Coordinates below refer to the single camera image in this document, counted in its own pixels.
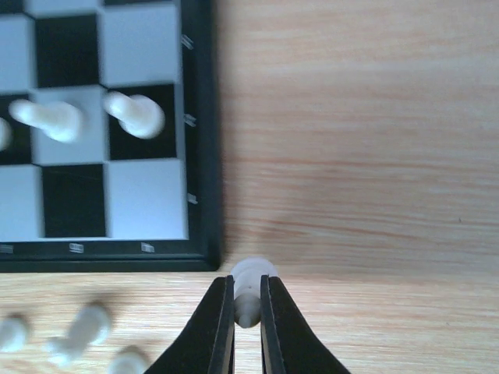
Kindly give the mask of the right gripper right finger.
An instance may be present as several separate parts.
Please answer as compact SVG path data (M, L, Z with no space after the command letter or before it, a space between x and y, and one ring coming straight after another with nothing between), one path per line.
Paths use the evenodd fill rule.
M350 373L317 338L280 277L261 277L260 339L264 373Z

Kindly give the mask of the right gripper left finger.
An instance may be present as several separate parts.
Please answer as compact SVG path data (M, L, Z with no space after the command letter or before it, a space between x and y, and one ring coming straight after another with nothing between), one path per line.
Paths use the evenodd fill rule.
M145 373L233 373L234 315L234 279L217 277L180 335Z

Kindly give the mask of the white bishop piece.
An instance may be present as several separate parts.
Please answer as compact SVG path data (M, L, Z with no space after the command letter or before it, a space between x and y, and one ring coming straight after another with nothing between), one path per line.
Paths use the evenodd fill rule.
M275 266L265 258L250 257L233 266L235 322L243 329L260 322L260 281L263 275L277 277Z

